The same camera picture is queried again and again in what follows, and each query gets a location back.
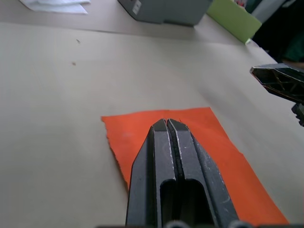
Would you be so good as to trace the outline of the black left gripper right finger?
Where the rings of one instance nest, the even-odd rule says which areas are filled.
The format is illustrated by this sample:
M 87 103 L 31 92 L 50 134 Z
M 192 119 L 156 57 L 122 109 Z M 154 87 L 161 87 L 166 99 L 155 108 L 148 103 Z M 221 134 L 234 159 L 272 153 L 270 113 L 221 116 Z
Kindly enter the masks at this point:
M 167 121 L 181 190 L 180 220 L 190 226 L 228 226 L 238 215 L 211 156 L 189 128 L 176 120 Z

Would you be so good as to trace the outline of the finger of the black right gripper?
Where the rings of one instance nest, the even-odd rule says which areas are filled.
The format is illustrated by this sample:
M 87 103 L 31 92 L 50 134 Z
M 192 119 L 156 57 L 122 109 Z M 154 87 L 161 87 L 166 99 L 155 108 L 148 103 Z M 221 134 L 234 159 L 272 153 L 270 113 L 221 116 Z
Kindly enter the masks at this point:
M 292 112 L 295 114 L 296 118 L 299 120 L 301 126 L 304 125 L 304 106 L 300 103 L 296 103 L 292 107 Z
M 304 70 L 285 64 L 253 66 L 251 75 L 271 94 L 295 102 L 304 102 Z

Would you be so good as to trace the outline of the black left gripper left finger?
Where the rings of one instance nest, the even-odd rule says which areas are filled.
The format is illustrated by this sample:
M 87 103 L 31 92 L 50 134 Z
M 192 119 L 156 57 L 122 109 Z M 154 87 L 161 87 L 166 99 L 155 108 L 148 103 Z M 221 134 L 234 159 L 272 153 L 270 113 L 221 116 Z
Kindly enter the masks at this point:
M 132 164 L 126 225 L 161 226 L 161 185 L 175 180 L 169 129 L 160 119 L 150 127 Z

